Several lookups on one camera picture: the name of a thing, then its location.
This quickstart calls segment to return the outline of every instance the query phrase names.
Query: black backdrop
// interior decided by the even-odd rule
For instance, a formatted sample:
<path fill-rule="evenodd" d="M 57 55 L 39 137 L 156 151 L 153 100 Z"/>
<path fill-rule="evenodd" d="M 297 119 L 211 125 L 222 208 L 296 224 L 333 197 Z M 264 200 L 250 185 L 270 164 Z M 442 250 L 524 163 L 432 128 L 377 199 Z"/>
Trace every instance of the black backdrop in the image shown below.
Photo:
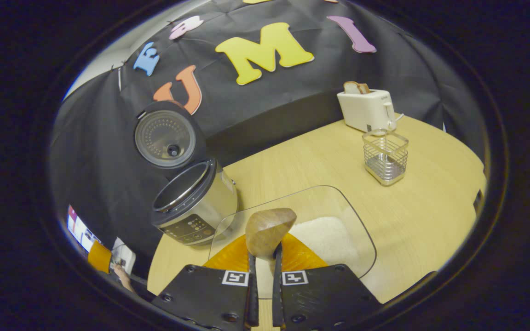
<path fill-rule="evenodd" d="M 194 15 L 204 23 L 170 40 L 171 28 Z M 355 52 L 345 32 L 326 18 L 330 15 L 353 19 L 377 52 Z M 229 59 L 214 49 L 235 36 L 257 42 L 261 27 L 277 22 L 290 25 L 314 61 L 278 65 L 273 73 L 261 69 L 261 78 L 238 85 Z M 151 76 L 133 67 L 147 42 L 160 56 Z M 208 152 L 224 166 L 342 119 L 336 93 L 349 80 L 389 90 L 397 112 L 437 128 L 445 125 L 484 159 L 484 123 L 475 92 L 462 76 L 467 69 L 460 66 L 459 73 L 455 63 L 411 32 L 349 2 L 211 1 L 143 42 L 120 70 L 103 73 L 69 95 L 52 134 L 50 170 L 58 213 L 70 204 L 106 245 L 120 237 L 137 253 L 137 267 L 148 266 L 161 238 L 149 211 L 167 181 L 133 152 L 133 119 L 166 82 L 173 82 L 174 99 L 185 103 L 187 93 L 175 76 L 190 65 L 196 66 L 202 91 L 193 117 L 208 136 Z"/>
<path fill-rule="evenodd" d="M 46 215 L 49 222 L 53 212 L 35 204 L 28 194 L 35 189 L 40 192 L 36 196 L 45 196 L 48 184 L 44 148 L 30 148 L 27 130 L 38 117 L 52 120 L 53 114 L 36 115 L 35 110 L 59 69 L 94 36 L 145 4 L 105 8 L 53 2 L 0 7 L 0 330 L 80 329 L 84 323 L 99 329 L 150 327 L 135 317 L 141 313 L 135 313 L 137 306 L 126 296 L 114 293 L 115 300 L 107 299 L 80 277 L 86 269 L 70 268 L 57 254 L 58 246 L 37 221 Z M 394 17 L 403 21 L 398 12 L 406 13 L 442 36 L 473 65 L 501 110 L 511 166 L 498 225 L 488 232 L 478 254 L 431 299 L 382 329 L 530 330 L 530 3 L 456 2 L 451 6 L 450 2 L 390 0 L 370 5 L 395 11 Z M 91 58 L 94 54 L 80 55 Z M 76 73 L 72 75 L 64 77 L 70 81 Z M 521 82 L 526 88 L 510 89 L 510 82 Z M 504 155 L 500 150 L 494 154 Z M 32 170 L 27 164 L 42 171 L 40 179 L 28 176 Z M 487 205 L 488 216 L 494 217 L 497 207 Z M 448 270 L 462 267 L 452 264 Z M 154 322 L 155 327 L 173 327 Z"/>

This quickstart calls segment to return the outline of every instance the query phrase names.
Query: yellow letter m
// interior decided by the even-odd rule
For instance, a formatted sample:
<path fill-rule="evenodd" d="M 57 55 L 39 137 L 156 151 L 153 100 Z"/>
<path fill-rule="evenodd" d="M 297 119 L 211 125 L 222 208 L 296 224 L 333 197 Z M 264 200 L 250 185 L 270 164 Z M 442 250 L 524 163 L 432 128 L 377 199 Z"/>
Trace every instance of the yellow letter m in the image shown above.
<path fill-rule="evenodd" d="M 261 28 L 261 43 L 234 37 L 225 40 L 216 51 L 225 53 L 238 73 L 236 82 L 239 85 L 257 80 L 261 71 L 254 69 L 248 61 L 259 65 L 267 71 L 275 71 L 275 52 L 280 55 L 282 67 L 293 67 L 310 62 L 314 55 L 306 52 L 290 33 L 288 23 L 273 23 Z"/>

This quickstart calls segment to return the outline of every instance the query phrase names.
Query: clear plastic tray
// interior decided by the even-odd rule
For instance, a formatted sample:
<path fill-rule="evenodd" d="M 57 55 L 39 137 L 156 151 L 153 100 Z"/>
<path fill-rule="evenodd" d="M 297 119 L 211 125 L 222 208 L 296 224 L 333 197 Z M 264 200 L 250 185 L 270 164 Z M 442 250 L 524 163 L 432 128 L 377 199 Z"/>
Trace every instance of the clear plastic tray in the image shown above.
<path fill-rule="evenodd" d="M 297 219 L 290 233 L 326 264 L 344 263 L 359 278 L 374 265 L 376 249 L 365 225 L 345 196 L 332 186 L 307 188 L 227 216 L 216 228 L 209 258 L 244 235 L 248 218 L 253 213 L 275 208 L 291 208 L 296 212 Z M 271 299 L 271 263 L 257 258 L 259 299 Z"/>

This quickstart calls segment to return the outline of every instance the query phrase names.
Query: person's hand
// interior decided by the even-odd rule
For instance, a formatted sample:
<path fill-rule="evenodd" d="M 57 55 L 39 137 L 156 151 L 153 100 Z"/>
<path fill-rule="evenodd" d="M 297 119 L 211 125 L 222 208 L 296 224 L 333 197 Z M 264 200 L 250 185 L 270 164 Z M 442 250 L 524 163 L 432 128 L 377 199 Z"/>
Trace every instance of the person's hand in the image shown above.
<path fill-rule="evenodd" d="M 122 268 L 122 266 L 116 264 L 116 266 L 114 266 L 114 272 L 116 272 L 118 277 L 120 277 L 122 285 L 126 286 L 126 284 L 130 284 L 130 277 L 128 276 L 124 268 Z"/>

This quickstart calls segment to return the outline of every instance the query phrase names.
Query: rice cooker control panel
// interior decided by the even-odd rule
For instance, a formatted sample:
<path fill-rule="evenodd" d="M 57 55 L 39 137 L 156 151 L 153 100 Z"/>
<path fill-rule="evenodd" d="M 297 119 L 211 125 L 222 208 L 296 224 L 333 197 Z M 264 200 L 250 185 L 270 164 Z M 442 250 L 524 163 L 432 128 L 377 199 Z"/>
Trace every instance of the rice cooker control panel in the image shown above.
<path fill-rule="evenodd" d="M 215 229 L 200 216 L 191 214 L 175 224 L 162 228 L 162 231 L 180 243 L 189 244 L 212 237 Z"/>

